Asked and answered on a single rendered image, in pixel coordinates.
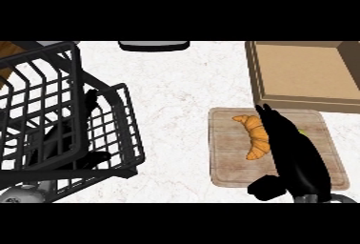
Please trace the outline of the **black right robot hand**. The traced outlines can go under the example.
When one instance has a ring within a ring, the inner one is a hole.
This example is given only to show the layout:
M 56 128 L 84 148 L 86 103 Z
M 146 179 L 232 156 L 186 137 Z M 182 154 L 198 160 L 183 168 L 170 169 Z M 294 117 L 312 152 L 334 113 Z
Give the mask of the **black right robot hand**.
M 257 105 L 256 110 L 269 135 L 279 175 L 264 175 L 248 186 L 248 194 L 261 201 L 290 193 L 294 199 L 313 195 L 319 203 L 328 202 L 331 176 L 315 143 L 267 104 Z

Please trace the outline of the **golden croissant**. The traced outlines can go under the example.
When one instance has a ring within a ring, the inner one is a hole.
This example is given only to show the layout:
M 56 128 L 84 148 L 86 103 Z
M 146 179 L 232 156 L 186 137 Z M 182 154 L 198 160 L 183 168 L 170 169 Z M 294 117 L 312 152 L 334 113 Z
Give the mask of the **golden croissant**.
M 261 120 L 256 115 L 238 115 L 232 119 L 239 122 L 251 138 L 251 148 L 247 154 L 248 160 L 259 160 L 270 153 L 269 135 L 264 130 Z

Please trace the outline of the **pale wooden cutting board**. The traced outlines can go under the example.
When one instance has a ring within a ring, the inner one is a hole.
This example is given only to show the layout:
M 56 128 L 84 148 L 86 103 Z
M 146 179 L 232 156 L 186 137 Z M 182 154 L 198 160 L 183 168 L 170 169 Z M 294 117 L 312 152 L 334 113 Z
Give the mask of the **pale wooden cutting board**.
M 315 143 L 331 175 L 332 190 L 350 187 L 346 167 L 340 158 L 322 114 L 315 110 L 279 109 L 297 129 L 306 131 Z M 264 175 L 276 175 L 272 153 L 248 160 L 251 138 L 244 125 L 232 117 L 257 115 L 253 108 L 213 108 L 208 113 L 210 174 L 213 183 L 226 188 L 247 188 Z

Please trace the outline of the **brown cardboard box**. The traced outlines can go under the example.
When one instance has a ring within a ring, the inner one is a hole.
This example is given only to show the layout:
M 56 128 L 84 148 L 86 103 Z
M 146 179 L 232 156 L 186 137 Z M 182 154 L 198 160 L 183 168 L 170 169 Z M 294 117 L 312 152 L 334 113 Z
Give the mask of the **brown cardboard box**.
M 360 41 L 248 41 L 254 102 L 360 113 Z

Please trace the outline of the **brown wooden board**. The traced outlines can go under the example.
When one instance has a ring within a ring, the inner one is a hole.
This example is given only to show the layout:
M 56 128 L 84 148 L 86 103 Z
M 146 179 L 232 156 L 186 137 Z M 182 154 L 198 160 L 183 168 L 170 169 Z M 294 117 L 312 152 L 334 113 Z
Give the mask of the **brown wooden board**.
M 11 41 L 0 41 L 0 58 L 12 56 L 25 52 L 25 49 L 15 45 Z M 12 74 L 11 68 L 0 69 L 0 89 L 5 86 L 5 81 L 9 79 Z

